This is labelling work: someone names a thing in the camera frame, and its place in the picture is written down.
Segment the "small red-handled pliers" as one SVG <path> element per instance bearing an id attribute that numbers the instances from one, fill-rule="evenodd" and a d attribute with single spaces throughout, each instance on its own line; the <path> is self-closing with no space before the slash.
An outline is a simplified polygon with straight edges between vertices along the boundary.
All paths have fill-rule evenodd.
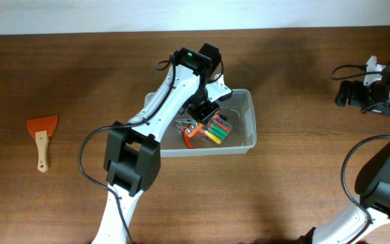
<path id="1" fill-rule="evenodd" d="M 180 130 L 180 132 L 183 134 L 183 139 L 184 139 L 184 142 L 186 144 L 186 146 L 188 148 L 194 148 L 194 146 L 191 144 L 190 142 L 190 138 L 187 137 L 185 134 L 184 134 L 184 131 L 183 131 L 183 126 L 185 124 L 191 124 L 191 123 L 197 123 L 194 119 L 178 119 L 178 120 L 175 120 L 175 125 L 177 126 L 177 128 Z"/>

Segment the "orange socket bit rail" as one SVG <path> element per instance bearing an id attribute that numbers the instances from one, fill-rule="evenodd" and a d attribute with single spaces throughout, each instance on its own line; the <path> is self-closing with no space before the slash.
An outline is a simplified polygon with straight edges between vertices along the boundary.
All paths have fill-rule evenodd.
<path id="1" fill-rule="evenodd" d="M 201 128 L 202 128 L 202 124 L 200 123 L 191 123 L 191 124 L 187 123 L 183 126 L 183 131 L 187 137 L 191 138 L 195 134 L 197 134 Z"/>

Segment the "clear case coloured tubes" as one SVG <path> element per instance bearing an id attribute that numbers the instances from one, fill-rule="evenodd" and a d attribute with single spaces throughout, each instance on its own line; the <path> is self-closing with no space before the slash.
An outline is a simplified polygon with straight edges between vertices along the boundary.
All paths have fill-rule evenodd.
<path id="1" fill-rule="evenodd" d="M 199 132 L 216 144 L 221 144 L 231 133 L 233 127 L 224 116 L 214 115 L 208 122 L 203 124 Z"/>

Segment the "orange scraper wooden handle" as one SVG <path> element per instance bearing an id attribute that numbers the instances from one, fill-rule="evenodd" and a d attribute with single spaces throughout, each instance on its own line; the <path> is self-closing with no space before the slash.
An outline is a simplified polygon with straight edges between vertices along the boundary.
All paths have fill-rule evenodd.
<path id="1" fill-rule="evenodd" d="M 26 126 L 28 132 L 35 140 L 38 152 L 37 169 L 45 173 L 48 169 L 47 149 L 49 138 L 53 136 L 58 126 L 58 115 L 50 115 L 46 117 L 39 117 L 36 119 L 28 119 Z"/>

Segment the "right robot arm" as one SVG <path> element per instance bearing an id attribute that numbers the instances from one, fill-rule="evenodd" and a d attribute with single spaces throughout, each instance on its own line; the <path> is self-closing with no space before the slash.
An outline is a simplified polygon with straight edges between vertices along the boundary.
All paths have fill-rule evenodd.
<path id="1" fill-rule="evenodd" d="M 363 81 L 356 75 L 342 77 L 337 106 L 358 106 L 363 114 L 377 113 L 390 116 L 390 58 L 386 65 L 378 64 L 372 56 L 365 65 L 359 65 Z M 347 164 L 352 154 L 364 144 L 387 140 L 360 170 L 352 196 L 345 182 Z M 376 228 L 390 223 L 390 135 L 379 135 L 358 142 L 345 157 L 341 166 L 341 186 L 349 199 L 346 205 L 329 222 L 313 227 L 299 237 L 299 243 L 358 243 Z"/>

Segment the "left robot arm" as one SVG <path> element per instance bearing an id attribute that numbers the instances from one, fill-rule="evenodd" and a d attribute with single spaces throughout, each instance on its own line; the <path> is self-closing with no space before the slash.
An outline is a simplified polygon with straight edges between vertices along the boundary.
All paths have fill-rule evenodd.
<path id="1" fill-rule="evenodd" d="M 219 49 L 205 43 L 197 52 L 183 47 L 157 64 L 168 71 L 150 103 L 127 123 L 114 122 L 108 132 L 104 170 L 107 202 L 94 243 L 128 243 L 128 227 L 137 202 L 155 181 L 160 170 L 160 141 L 179 111 L 198 123 L 206 123 L 219 112 L 211 84 L 222 85 L 214 75 L 223 62 Z"/>

